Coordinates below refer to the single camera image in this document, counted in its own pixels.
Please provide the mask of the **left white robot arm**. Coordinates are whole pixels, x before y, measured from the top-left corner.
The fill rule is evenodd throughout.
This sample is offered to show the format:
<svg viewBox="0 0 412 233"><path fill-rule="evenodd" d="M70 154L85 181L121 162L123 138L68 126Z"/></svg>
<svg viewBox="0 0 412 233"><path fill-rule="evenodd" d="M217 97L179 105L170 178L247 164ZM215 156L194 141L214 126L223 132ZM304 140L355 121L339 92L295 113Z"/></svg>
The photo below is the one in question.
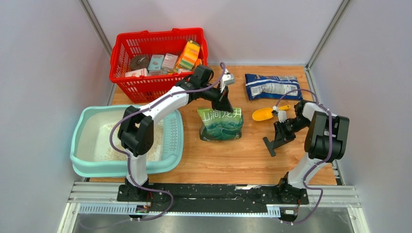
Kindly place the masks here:
<svg viewBox="0 0 412 233"><path fill-rule="evenodd" d="M233 112L228 86L234 84L235 78L224 63L221 69L221 76L210 83L213 70L205 65L197 66L192 74L178 81L161 97L139 108L127 107L123 118L114 126L122 148L113 146L113 149L126 155L126 185L131 187L129 193L136 201L145 200L152 191L146 184L146 158L154 143L154 127L159 121L199 98L210 101L214 110Z"/></svg>

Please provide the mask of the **black bag clip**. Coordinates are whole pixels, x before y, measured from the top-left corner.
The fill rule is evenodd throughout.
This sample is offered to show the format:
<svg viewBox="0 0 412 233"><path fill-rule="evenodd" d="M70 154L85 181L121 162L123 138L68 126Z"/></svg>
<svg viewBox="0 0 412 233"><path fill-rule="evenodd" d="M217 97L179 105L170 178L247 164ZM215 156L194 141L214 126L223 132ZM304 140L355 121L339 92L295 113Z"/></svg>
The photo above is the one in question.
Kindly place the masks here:
<svg viewBox="0 0 412 233"><path fill-rule="evenodd" d="M274 140L270 141L267 137L264 137L264 138L263 138L263 142L264 142L266 148L268 149L270 155L271 155L272 157L275 157L275 156L276 156L276 152L275 152L275 141L274 141Z"/></svg>

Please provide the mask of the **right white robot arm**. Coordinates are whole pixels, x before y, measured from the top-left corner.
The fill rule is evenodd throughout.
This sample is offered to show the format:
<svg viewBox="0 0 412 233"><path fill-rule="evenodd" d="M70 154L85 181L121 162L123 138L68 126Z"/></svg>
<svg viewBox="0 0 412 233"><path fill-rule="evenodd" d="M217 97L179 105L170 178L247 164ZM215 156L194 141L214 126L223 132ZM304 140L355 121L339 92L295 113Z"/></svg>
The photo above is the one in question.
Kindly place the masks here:
<svg viewBox="0 0 412 233"><path fill-rule="evenodd" d="M296 198L296 190L306 189L307 183L326 164L340 160L347 144L349 118L331 113L321 104L301 100L295 106L295 117L274 106L272 114L278 118L274 123L275 137L264 143L272 157L275 149L292 142L296 133L307 128L304 142L305 154L298 165L280 179L277 197L283 203Z"/></svg>

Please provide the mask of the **green litter bag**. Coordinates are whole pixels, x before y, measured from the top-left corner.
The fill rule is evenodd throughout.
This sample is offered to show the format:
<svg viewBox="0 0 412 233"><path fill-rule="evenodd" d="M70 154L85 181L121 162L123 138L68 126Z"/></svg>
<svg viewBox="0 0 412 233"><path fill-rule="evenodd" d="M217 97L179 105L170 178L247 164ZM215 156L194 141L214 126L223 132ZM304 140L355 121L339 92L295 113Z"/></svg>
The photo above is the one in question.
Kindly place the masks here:
<svg viewBox="0 0 412 233"><path fill-rule="evenodd" d="M232 141L242 137L243 114L241 108L234 108L233 112L218 111L211 108L197 110L202 120L199 129L200 139L203 141Z"/></svg>

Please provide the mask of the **yellow plastic scoop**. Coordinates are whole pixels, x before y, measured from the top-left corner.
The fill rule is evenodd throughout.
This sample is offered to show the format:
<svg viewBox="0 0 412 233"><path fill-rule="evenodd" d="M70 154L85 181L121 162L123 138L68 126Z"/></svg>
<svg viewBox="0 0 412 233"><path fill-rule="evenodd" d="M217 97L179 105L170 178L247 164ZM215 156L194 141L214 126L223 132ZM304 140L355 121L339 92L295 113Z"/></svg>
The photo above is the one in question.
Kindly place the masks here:
<svg viewBox="0 0 412 233"><path fill-rule="evenodd" d="M290 105L284 105L284 106L278 106L281 110L288 111L291 106ZM265 121L273 118L274 116L272 115L272 110L273 107L268 107L268 108L262 108L258 109L252 114L252 119L254 121Z"/></svg>

